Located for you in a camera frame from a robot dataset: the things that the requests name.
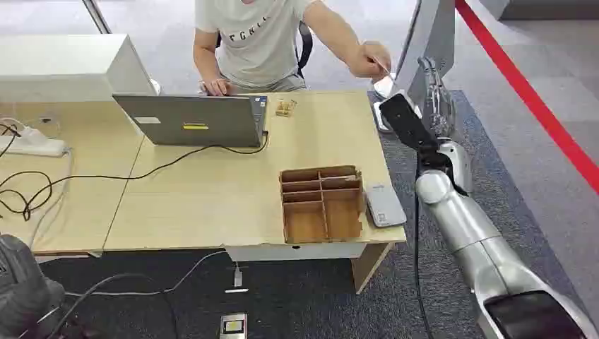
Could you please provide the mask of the person's left hand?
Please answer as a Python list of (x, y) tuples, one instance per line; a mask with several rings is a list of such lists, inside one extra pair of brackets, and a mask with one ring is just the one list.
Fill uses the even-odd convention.
[(366, 41), (357, 46), (347, 65), (352, 75), (377, 82), (389, 74), (391, 56), (381, 43)]

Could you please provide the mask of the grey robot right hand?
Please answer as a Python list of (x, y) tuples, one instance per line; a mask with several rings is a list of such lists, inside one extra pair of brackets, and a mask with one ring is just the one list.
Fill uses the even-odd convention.
[(442, 143), (452, 138), (456, 108), (435, 61), (420, 57), (418, 64), (425, 76), (422, 107), (416, 109), (413, 99), (398, 92), (381, 103), (380, 112), (404, 145), (416, 151), (435, 153)]

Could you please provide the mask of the person's right hand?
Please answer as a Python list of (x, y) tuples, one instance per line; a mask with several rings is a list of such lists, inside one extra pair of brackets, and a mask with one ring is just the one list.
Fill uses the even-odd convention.
[(200, 82), (202, 93), (210, 96), (228, 96), (233, 94), (231, 82), (224, 78), (216, 78)]

